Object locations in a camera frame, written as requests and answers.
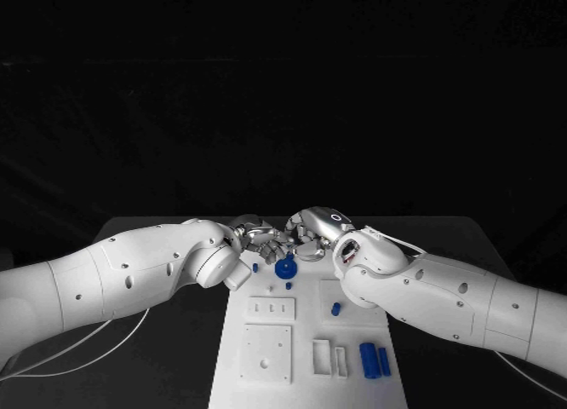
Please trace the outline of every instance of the tabletop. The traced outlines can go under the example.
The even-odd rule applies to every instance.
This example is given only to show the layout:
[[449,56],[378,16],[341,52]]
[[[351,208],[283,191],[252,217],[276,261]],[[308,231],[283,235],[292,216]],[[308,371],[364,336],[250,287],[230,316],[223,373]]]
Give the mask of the tabletop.
[[[234,216],[196,216],[227,223]],[[93,242],[116,233],[161,223],[181,223],[193,216],[115,217]],[[263,219],[283,228],[286,216]],[[450,257],[514,279],[478,223],[465,216],[352,216],[357,228],[367,224],[413,243],[426,252]],[[0,408],[207,408],[213,372],[229,302],[224,285],[204,290],[181,288],[171,300],[151,308],[138,331],[95,364],[57,377],[17,377],[0,388]],[[95,359],[128,335],[142,313],[115,320],[66,355],[29,373],[66,371]],[[388,328],[404,395],[411,409],[567,407],[502,362],[492,351],[449,342],[410,327],[390,315]],[[11,370],[23,368],[72,345],[101,324],[65,332],[27,348]],[[560,385],[551,373],[529,366],[531,376]]]

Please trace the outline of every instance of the blue cylinder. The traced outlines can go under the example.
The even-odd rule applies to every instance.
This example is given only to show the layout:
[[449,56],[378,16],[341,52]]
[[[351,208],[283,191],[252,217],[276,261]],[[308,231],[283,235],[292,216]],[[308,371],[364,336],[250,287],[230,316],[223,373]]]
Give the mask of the blue cylinder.
[[293,254],[288,253],[286,258],[275,263],[275,274],[280,279],[293,279],[298,272]]
[[378,354],[375,351],[375,345],[373,343],[363,343],[360,345],[363,374],[367,379],[377,379],[381,377]]
[[341,310],[341,304],[335,302],[332,304],[332,311],[329,312],[335,317],[338,316],[338,311]]
[[386,348],[380,348],[380,364],[381,364],[381,373],[384,374],[384,377],[390,376],[390,363],[387,362],[387,354],[386,354]]

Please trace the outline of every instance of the dark backdrop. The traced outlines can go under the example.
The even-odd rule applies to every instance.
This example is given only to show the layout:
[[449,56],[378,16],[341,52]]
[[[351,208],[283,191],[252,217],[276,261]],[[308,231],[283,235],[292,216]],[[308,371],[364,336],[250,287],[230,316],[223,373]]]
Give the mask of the dark backdrop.
[[0,246],[131,215],[472,217],[567,294],[567,2],[6,2]]

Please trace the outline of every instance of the white cable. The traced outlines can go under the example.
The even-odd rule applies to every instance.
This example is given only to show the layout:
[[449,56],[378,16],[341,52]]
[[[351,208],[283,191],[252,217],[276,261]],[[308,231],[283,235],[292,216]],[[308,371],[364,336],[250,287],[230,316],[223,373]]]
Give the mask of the white cable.
[[75,369],[70,369],[69,371],[65,372],[57,372],[57,373],[44,373],[44,374],[29,374],[29,375],[16,375],[16,377],[56,377],[57,375],[63,375],[65,373],[69,372],[75,372],[78,371],[80,368],[85,368],[86,366],[89,366],[91,364],[93,364],[93,362],[98,362],[108,354],[111,354],[115,349],[128,341],[128,338],[132,336],[132,334],[137,332],[137,329],[139,327],[139,325],[142,324],[142,321],[145,320],[145,315],[148,314],[148,310],[150,308],[145,310],[145,314],[142,315],[142,318],[139,319],[139,322],[137,324],[137,326],[134,327],[132,332],[128,334],[128,336],[121,340],[121,343],[102,355],[99,356],[99,358],[95,358],[91,362],[88,362],[85,365],[79,366]]
[[[93,332],[91,332],[91,334],[89,334],[83,339],[80,339],[76,343],[73,343],[73,344],[72,344],[66,349],[63,349],[57,354],[55,354],[55,355],[50,356],[49,358],[44,358],[44,359],[43,359],[42,361],[39,361],[36,364],[33,364],[33,365],[30,365],[29,367],[20,369],[20,370],[16,371],[14,373],[10,373],[10,374],[7,374],[7,375],[3,375],[3,376],[0,377],[0,382],[4,381],[6,379],[8,379],[10,377],[17,377],[20,373],[29,371],[30,369],[33,369],[33,368],[36,368],[37,366],[40,366],[42,364],[44,364],[47,361],[50,361],[50,360],[53,360],[55,358],[57,358],[60,355],[66,354],[72,349],[75,349],[75,348],[105,328],[105,326],[106,326],[111,322],[112,322],[112,320],[105,321],[105,323],[96,328],[96,330],[95,330]],[[50,375],[23,375],[23,376],[24,376],[24,377],[29,377],[29,376],[50,376]]]
[[[410,247],[411,249],[417,250],[422,254],[426,254],[426,251],[416,247],[416,245],[411,245],[410,243],[406,243],[404,241],[394,239],[393,237],[387,236],[383,232],[380,232],[381,235],[387,238],[394,240],[397,243],[406,245],[406,247]],[[509,362],[509,360],[498,353],[498,351],[493,351],[495,354],[505,360],[506,364],[514,368],[514,370],[538,386],[541,387],[550,394],[555,395],[560,399],[564,399],[567,401],[567,398],[564,398],[557,392],[554,392],[545,385],[542,385],[529,375],[522,372],[522,370]]]
[[567,401],[557,392],[554,392],[545,385],[542,385],[529,375],[527,375],[522,370],[508,361],[508,359],[495,351],[495,354],[505,360],[506,364],[514,368],[514,370],[537,385],[540,386],[550,394],[555,395],[560,399]]

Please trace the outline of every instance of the robot forearm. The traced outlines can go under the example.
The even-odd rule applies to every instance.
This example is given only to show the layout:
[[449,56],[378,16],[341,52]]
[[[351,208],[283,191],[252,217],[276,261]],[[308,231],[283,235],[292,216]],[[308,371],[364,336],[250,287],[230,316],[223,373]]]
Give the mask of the robot forearm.
[[409,263],[393,247],[368,229],[344,236],[332,256],[351,300],[365,308],[380,305],[429,334],[505,352],[567,378],[567,296],[440,256],[423,254]]
[[221,281],[234,291],[250,270],[210,221],[131,230],[50,262],[0,272],[0,364],[79,326],[132,315],[183,285]]

